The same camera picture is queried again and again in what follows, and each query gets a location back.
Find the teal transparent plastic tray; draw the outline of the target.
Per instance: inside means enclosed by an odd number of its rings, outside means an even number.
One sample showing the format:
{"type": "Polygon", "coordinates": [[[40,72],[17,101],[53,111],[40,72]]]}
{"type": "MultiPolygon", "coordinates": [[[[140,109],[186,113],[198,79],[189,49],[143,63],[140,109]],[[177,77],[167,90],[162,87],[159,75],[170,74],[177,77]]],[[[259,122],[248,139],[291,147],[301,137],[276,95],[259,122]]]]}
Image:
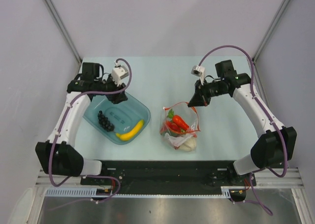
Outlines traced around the teal transparent plastic tray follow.
{"type": "Polygon", "coordinates": [[[124,134],[130,132],[140,120],[144,121],[144,125],[140,129],[142,131],[151,119],[151,113],[144,104],[128,93],[126,93],[126,96],[128,100],[119,104],[113,104],[106,96],[97,95],[93,98],[83,116],[103,136],[118,145],[125,145],[133,141],[134,138],[122,141],[116,136],[116,133],[124,134]],[[112,132],[106,131],[100,124],[100,112],[113,124],[114,130],[112,132]]]}

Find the right aluminium corner post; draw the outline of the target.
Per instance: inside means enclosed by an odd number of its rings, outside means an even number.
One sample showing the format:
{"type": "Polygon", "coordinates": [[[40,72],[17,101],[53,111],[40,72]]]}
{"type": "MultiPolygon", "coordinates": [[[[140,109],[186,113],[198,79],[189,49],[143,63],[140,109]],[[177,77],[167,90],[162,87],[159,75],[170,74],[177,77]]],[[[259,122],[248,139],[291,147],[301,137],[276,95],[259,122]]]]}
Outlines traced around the right aluminium corner post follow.
{"type": "Polygon", "coordinates": [[[271,39],[274,31],[276,30],[277,26],[279,25],[282,17],[284,16],[289,4],[291,3],[292,0],[282,0],[278,10],[276,11],[265,35],[263,36],[263,39],[261,40],[260,44],[258,45],[257,50],[255,51],[253,57],[252,57],[252,61],[254,63],[257,62],[257,60],[259,59],[262,51],[265,49],[268,41],[271,39]]]}

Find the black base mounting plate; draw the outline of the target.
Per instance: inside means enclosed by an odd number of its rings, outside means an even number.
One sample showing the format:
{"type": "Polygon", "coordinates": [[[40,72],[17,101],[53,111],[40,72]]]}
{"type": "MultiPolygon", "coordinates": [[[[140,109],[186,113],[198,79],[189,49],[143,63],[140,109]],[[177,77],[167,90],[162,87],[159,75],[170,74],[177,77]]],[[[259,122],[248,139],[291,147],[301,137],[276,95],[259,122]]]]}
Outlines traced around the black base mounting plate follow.
{"type": "Polygon", "coordinates": [[[255,185],[254,177],[237,175],[232,161],[102,161],[100,178],[81,179],[81,185],[109,186],[109,176],[120,181],[119,194],[213,195],[221,187],[255,185]]]}

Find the aluminium corner post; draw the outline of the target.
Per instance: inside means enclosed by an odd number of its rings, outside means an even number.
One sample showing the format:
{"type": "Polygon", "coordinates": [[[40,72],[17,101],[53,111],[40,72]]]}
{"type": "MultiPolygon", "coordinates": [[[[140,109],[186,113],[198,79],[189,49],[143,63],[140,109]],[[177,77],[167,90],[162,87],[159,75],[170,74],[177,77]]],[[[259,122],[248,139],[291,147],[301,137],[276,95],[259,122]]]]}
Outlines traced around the aluminium corner post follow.
{"type": "Polygon", "coordinates": [[[77,48],[75,47],[75,44],[57,10],[55,7],[53,0],[42,0],[44,5],[46,6],[50,16],[52,17],[57,29],[59,30],[62,38],[64,39],[66,46],[69,48],[71,54],[77,61],[77,63],[81,64],[82,63],[82,58],[79,55],[79,52],[77,48]]]}
{"type": "Polygon", "coordinates": [[[276,30],[277,26],[279,25],[282,17],[284,16],[289,4],[291,3],[292,0],[282,0],[278,10],[276,11],[265,35],[263,36],[263,39],[261,40],[260,44],[258,45],[257,50],[255,51],[253,57],[252,57],[252,61],[254,63],[257,62],[257,60],[259,59],[262,51],[265,49],[268,41],[271,39],[274,31],[276,30]]]}

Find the yellow banana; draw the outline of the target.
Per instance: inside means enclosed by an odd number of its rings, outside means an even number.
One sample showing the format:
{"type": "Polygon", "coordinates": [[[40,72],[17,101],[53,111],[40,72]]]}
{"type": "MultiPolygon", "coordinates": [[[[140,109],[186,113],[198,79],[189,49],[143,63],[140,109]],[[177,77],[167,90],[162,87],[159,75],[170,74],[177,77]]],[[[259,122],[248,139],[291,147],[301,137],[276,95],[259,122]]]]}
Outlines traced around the yellow banana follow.
{"type": "Polygon", "coordinates": [[[134,136],[137,135],[137,133],[142,129],[143,125],[144,125],[144,120],[140,120],[135,126],[134,128],[127,132],[127,133],[124,133],[124,134],[119,134],[119,133],[116,133],[116,137],[119,138],[121,141],[129,141],[131,140],[134,136]]]}

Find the dark purple grape bunch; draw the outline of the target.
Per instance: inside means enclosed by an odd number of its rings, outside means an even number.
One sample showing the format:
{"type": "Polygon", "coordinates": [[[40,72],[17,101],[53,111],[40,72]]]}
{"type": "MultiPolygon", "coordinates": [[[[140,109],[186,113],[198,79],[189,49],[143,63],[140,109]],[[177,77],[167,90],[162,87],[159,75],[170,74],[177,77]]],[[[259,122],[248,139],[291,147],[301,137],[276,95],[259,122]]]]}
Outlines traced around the dark purple grape bunch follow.
{"type": "Polygon", "coordinates": [[[102,111],[99,111],[97,114],[99,125],[107,132],[113,132],[115,126],[109,121],[108,117],[106,117],[102,111]]]}

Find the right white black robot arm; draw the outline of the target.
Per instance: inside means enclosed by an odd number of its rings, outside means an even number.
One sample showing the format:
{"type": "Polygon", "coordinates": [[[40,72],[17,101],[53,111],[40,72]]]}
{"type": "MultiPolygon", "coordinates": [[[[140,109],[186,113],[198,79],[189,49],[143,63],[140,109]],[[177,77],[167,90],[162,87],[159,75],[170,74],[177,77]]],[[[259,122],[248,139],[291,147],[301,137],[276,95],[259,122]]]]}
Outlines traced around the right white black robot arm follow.
{"type": "Polygon", "coordinates": [[[260,171],[279,163],[287,168],[292,159],[297,132],[294,127],[285,127],[270,111],[256,92],[251,78],[246,73],[238,74],[232,61],[222,61],[215,65],[218,80],[207,82],[205,68],[195,65],[191,73],[199,79],[194,85],[194,95],[189,107],[208,106],[211,98],[230,95],[242,107],[254,129],[258,140],[245,157],[233,162],[227,172],[227,180],[239,185],[245,174],[260,171]]]}

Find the clear zip bag red zipper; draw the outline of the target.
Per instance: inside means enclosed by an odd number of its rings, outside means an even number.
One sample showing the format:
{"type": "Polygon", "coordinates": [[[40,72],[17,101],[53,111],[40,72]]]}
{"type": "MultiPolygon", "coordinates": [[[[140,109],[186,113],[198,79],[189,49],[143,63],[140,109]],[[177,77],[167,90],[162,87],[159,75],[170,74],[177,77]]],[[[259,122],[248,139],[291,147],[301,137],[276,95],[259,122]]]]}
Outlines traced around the clear zip bag red zipper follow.
{"type": "Polygon", "coordinates": [[[178,102],[163,107],[159,133],[165,143],[175,150],[192,152],[197,147],[197,134],[200,132],[199,115],[188,102],[178,102]]]}

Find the green white lettuce head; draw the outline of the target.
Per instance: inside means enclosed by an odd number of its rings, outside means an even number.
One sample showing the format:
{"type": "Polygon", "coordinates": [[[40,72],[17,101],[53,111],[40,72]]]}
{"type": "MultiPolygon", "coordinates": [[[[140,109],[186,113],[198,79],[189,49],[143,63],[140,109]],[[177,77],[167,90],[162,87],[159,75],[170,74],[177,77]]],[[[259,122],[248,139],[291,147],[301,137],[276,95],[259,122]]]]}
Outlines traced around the green white lettuce head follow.
{"type": "Polygon", "coordinates": [[[178,150],[192,152],[196,149],[196,138],[191,137],[178,147],[178,150]]]}

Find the left aluminium corner post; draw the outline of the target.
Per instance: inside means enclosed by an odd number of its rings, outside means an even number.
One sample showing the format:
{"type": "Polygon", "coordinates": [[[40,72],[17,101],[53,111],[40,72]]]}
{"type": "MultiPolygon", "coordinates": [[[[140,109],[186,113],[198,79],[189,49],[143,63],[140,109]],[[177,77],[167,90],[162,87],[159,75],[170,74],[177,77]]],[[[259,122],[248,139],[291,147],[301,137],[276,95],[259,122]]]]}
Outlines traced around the left aluminium corner post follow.
{"type": "Polygon", "coordinates": [[[77,63],[81,64],[82,63],[82,58],[79,55],[79,52],[77,48],[75,47],[75,44],[57,10],[55,7],[53,0],[42,0],[44,5],[46,6],[50,16],[52,17],[57,29],[59,30],[62,38],[64,39],[66,46],[69,48],[71,54],[77,61],[77,63]]]}

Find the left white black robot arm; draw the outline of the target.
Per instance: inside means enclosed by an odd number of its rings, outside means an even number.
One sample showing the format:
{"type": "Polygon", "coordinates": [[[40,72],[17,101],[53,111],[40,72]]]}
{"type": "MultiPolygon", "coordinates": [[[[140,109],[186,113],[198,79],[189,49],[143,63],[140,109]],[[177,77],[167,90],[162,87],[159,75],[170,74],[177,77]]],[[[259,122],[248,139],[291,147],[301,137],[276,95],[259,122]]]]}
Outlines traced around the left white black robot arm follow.
{"type": "Polygon", "coordinates": [[[89,176],[97,183],[108,181],[109,173],[99,160],[85,159],[75,150],[75,138],[85,111],[94,96],[105,96],[113,104],[127,100],[125,90],[132,78],[130,64],[122,59],[104,79],[104,67],[99,63],[84,62],[82,71],[67,86],[64,108],[52,133],[35,147],[43,171],[49,175],[66,177],[89,176]]]}

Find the red cherry bunch with leaf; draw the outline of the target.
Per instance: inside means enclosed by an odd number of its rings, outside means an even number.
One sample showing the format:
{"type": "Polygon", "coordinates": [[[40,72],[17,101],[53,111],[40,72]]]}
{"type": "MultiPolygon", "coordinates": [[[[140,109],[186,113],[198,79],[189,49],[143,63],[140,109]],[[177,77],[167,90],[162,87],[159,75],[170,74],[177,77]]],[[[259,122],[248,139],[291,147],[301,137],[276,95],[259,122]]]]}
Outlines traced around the red cherry bunch with leaf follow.
{"type": "Polygon", "coordinates": [[[168,143],[175,150],[179,149],[179,140],[177,137],[182,136],[181,129],[172,121],[164,121],[159,130],[163,140],[168,143]]]}

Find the red orange carrot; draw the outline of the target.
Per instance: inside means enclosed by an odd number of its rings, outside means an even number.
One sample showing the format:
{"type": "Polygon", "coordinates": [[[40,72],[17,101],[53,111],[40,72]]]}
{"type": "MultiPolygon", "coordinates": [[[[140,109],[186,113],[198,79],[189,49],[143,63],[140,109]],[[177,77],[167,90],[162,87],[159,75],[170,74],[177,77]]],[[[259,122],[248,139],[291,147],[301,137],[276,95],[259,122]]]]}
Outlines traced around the red orange carrot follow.
{"type": "Polygon", "coordinates": [[[170,121],[167,122],[167,125],[176,132],[186,132],[189,129],[189,125],[177,114],[175,114],[173,109],[170,109],[167,118],[170,121]]]}

